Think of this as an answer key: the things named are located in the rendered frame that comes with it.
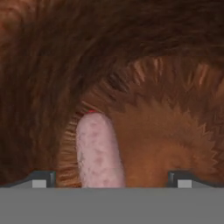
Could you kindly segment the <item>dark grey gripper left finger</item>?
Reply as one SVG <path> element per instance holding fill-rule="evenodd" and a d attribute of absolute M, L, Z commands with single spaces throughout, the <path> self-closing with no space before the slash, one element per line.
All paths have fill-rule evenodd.
<path fill-rule="evenodd" d="M 7 185 L 1 185 L 1 188 L 53 188 L 55 185 L 55 171 L 33 171 L 26 178 Z"/>

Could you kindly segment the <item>pale pink sausage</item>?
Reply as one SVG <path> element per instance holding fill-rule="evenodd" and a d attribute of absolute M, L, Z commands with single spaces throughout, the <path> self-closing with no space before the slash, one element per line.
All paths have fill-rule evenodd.
<path fill-rule="evenodd" d="M 83 187 L 125 187 L 116 133 L 104 114 L 89 113 L 80 119 L 76 129 L 76 150 Z"/>

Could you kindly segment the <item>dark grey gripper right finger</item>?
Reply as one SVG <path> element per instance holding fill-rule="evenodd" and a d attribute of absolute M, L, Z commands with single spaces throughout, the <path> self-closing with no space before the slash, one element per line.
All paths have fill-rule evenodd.
<path fill-rule="evenodd" d="M 169 171 L 167 186 L 172 188 L 224 188 L 224 185 L 202 180 L 189 171 Z"/>

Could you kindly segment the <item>brown wooden bowl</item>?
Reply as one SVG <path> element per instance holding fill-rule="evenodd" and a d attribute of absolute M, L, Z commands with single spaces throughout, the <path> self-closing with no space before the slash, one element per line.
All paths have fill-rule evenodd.
<path fill-rule="evenodd" d="M 113 125 L 125 186 L 224 185 L 224 0 L 0 0 L 0 186 L 82 187 L 89 113 Z"/>

